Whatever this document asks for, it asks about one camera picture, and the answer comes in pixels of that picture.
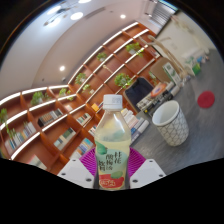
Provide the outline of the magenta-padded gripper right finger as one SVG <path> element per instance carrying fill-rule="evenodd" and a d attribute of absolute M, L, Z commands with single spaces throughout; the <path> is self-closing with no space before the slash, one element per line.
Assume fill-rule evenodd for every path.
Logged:
<path fill-rule="evenodd" d="M 166 176 L 154 159 L 146 159 L 131 148 L 128 159 L 129 186 L 140 188 Z"/>

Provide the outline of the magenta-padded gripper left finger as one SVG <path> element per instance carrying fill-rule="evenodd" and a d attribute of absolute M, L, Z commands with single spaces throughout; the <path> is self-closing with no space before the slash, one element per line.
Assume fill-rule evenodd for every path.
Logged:
<path fill-rule="evenodd" d="M 58 176 L 78 186 L 94 189 L 97 176 L 95 149 L 89 150 L 80 158 L 70 159 Z"/>

